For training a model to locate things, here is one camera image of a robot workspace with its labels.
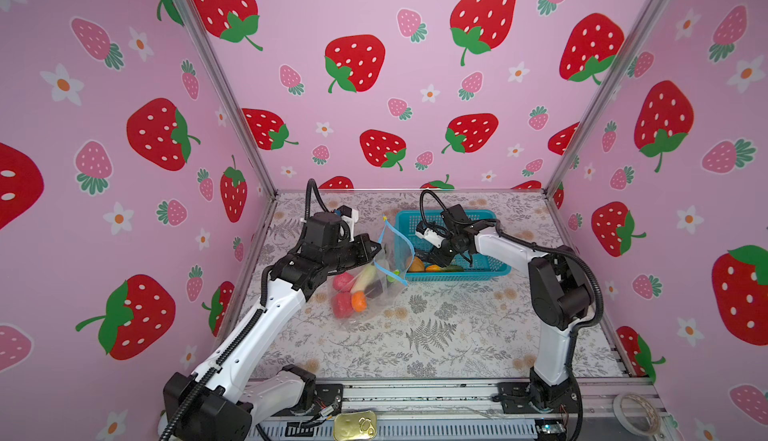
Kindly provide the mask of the magenta toy fruit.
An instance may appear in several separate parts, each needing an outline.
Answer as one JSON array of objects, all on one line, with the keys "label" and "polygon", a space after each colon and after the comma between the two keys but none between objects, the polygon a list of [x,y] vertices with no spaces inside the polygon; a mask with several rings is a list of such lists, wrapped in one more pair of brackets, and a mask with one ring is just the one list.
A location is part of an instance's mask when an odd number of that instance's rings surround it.
[{"label": "magenta toy fruit", "polygon": [[356,276],[345,272],[336,275],[332,281],[332,287],[337,292],[350,292],[356,282]]}]

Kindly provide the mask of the red toy pepper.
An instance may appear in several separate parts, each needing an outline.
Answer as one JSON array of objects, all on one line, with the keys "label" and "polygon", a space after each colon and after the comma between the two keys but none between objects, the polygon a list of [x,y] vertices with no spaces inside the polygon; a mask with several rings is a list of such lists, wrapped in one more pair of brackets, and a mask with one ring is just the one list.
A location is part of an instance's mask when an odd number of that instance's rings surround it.
[{"label": "red toy pepper", "polygon": [[331,306],[337,319],[350,318],[355,310],[352,307],[352,296],[349,292],[338,292],[332,299]]}]

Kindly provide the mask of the clear zip top bag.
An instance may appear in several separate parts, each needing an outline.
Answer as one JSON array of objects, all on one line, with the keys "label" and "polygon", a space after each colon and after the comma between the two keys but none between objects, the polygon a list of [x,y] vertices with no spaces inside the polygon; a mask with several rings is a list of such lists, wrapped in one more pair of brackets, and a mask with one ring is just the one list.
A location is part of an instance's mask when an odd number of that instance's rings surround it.
[{"label": "clear zip top bag", "polygon": [[412,242],[387,216],[376,242],[382,250],[371,263],[332,278],[331,310],[342,323],[369,321],[392,307],[408,286],[406,274],[415,259]]}]

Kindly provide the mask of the orange toy fruit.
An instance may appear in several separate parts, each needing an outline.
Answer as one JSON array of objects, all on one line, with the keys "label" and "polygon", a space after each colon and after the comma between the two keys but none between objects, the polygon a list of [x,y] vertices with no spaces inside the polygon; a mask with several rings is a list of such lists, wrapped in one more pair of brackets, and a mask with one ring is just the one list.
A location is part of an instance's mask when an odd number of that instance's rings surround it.
[{"label": "orange toy fruit", "polygon": [[353,292],[350,297],[350,304],[355,312],[364,312],[368,306],[365,293],[363,291]]}]

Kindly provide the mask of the dark eggplant toy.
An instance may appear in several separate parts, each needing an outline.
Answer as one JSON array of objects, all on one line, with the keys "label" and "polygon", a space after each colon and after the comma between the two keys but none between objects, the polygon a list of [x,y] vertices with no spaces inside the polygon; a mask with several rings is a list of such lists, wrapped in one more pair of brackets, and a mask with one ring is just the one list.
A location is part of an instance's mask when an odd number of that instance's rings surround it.
[{"label": "dark eggplant toy", "polygon": [[365,297],[369,300],[382,296],[387,290],[386,282],[379,279],[371,282],[363,291]]}]

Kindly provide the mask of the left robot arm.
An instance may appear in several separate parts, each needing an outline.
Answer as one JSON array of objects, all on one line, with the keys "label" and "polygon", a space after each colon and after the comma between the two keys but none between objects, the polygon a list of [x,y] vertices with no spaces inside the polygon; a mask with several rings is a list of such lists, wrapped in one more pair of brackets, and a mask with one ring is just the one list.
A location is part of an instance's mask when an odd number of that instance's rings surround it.
[{"label": "left robot arm", "polygon": [[303,242],[262,273],[260,301],[191,374],[174,374],[163,397],[162,440],[243,440],[253,425],[284,410],[315,407],[316,377],[289,364],[259,382],[250,400],[246,385],[267,349],[328,277],[371,263],[380,243],[359,234],[335,245]]}]

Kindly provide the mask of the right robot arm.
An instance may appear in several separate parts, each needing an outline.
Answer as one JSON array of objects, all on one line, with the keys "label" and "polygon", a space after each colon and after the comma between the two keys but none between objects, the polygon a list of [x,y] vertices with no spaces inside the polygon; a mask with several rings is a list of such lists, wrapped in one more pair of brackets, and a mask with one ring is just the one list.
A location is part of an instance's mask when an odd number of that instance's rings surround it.
[{"label": "right robot arm", "polygon": [[573,358],[578,334],[601,321],[603,299],[596,277],[573,250],[516,238],[489,220],[453,228],[438,228],[421,221],[416,236],[432,245],[424,256],[441,267],[448,266],[458,255],[480,254],[526,272],[541,333],[527,394],[517,401],[547,412],[556,410],[576,392]]}]

